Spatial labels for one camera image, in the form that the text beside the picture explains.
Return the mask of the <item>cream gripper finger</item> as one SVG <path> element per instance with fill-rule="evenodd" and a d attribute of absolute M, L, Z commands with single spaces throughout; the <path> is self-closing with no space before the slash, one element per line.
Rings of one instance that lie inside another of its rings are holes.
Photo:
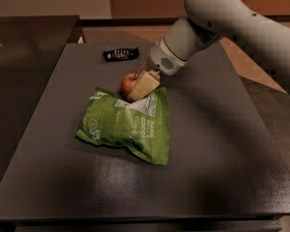
<path fill-rule="evenodd" d="M 144 99 L 160 86 L 160 73 L 157 71 L 142 71 L 132 81 L 132 87 L 128 94 L 131 102 Z"/>

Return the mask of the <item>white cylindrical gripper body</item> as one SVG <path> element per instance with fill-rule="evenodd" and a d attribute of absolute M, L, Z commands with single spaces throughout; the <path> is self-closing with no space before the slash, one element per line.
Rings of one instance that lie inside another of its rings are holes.
<path fill-rule="evenodd" d="M 205 30 L 182 16 L 151 48 L 147 58 L 149 70 L 172 76 L 197 52 L 209 47 L 220 35 Z"/>

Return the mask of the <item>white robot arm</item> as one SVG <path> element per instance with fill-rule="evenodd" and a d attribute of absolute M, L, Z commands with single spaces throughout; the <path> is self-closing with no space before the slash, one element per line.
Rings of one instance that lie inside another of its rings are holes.
<path fill-rule="evenodd" d="M 290 95 L 290 28 L 258 14 L 242 0 L 185 0 L 186 14 L 150 49 L 134 75 L 127 98 L 139 101 L 160 85 L 160 77 L 181 70 L 197 52 L 221 38 L 237 45 Z"/>

